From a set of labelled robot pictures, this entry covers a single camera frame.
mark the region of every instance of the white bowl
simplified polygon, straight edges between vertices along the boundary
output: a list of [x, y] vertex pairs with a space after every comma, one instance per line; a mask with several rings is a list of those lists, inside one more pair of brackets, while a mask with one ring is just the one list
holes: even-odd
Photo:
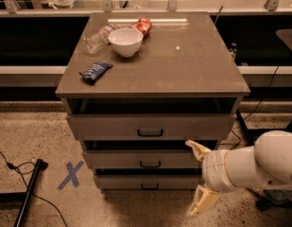
[[140, 49], [143, 38], [143, 33], [135, 28], [119, 28], [109, 35], [109, 42], [118, 54], [131, 57]]

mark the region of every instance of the red can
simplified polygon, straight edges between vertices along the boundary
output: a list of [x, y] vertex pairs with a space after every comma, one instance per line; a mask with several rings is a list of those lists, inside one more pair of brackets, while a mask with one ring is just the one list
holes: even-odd
[[142, 17], [137, 22], [133, 23], [130, 27], [135, 28], [135, 29], [138, 29], [145, 36], [151, 30], [152, 23], [151, 23], [151, 21], [148, 18]]

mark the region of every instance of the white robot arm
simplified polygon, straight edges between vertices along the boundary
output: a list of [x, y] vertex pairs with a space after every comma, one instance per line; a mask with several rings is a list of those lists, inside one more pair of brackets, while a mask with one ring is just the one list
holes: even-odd
[[255, 146], [236, 150], [210, 150], [186, 141], [202, 162], [204, 186], [199, 185], [191, 216], [210, 208], [220, 194], [241, 188], [292, 190], [292, 133], [269, 131]]

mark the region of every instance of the gray countertop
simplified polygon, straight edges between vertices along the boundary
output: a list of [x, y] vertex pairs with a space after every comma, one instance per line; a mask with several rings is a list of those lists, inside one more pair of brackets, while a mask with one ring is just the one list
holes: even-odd
[[[138, 20], [142, 16], [150, 18], [153, 27], [133, 57], [123, 58], [109, 45], [94, 55], [84, 51], [82, 38], [98, 31], [108, 19]], [[118, 24], [125, 27], [131, 21]], [[86, 71], [94, 61], [111, 63], [113, 68], [95, 85], [89, 85], [79, 72]], [[245, 96], [248, 93], [249, 87], [206, 12], [92, 14], [56, 92], [57, 96], [66, 98]]]

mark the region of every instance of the drawer handle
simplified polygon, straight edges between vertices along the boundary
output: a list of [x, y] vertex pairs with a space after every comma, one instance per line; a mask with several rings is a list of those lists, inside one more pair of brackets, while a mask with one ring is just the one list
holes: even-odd
[[158, 167], [161, 167], [162, 162], [159, 161], [157, 165], [145, 165], [145, 164], [143, 164], [142, 161], [140, 161], [139, 165], [140, 165], [140, 167], [143, 167], [143, 168], [158, 168]]
[[161, 137], [163, 129], [138, 129], [137, 134], [140, 137]]
[[143, 190], [157, 190], [159, 188], [159, 184], [156, 183], [155, 186], [146, 186], [144, 187], [144, 185], [141, 183], [141, 187]]

